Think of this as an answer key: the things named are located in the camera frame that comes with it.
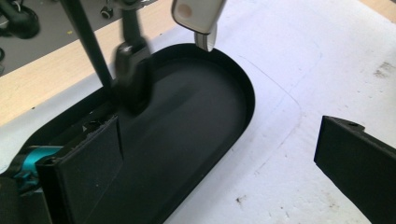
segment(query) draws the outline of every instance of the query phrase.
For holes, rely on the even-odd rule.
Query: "rounded black tray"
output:
[[[120,115],[124,164],[89,223],[164,222],[251,120],[252,85],[224,53],[183,44],[153,57],[152,101]]]
[[[115,111],[101,89],[25,143],[65,146],[36,163],[54,223],[164,222],[250,123],[252,85],[227,55],[182,44],[152,56],[143,113]],[[103,116],[98,130],[81,133]]]

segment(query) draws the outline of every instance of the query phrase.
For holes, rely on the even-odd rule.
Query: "white work surface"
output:
[[[218,28],[216,47],[249,75],[256,109],[166,223],[369,223],[313,159],[323,115],[396,147],[396,25],[357,0],[229,0]],[[176,28],[152,47],[192,40]],[[21,138],[99,86],[92,75],[0,127],[12,134],[0,136],[0,172]]]

